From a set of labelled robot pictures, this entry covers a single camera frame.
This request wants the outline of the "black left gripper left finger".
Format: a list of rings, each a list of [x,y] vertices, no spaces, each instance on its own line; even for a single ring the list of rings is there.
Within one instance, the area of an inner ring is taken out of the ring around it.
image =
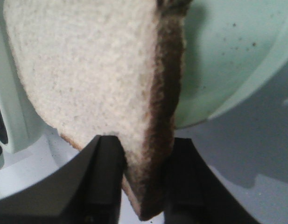
[[[59,170],[0,200],[0,224],[116,224],[125,155],[116,136],[96,136]]]

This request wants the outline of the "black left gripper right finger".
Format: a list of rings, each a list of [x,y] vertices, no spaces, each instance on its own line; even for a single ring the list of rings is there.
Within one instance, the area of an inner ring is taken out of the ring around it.
[[[191,139],[175,138],[165,169],[166,224],[256,224],[211,172]]]

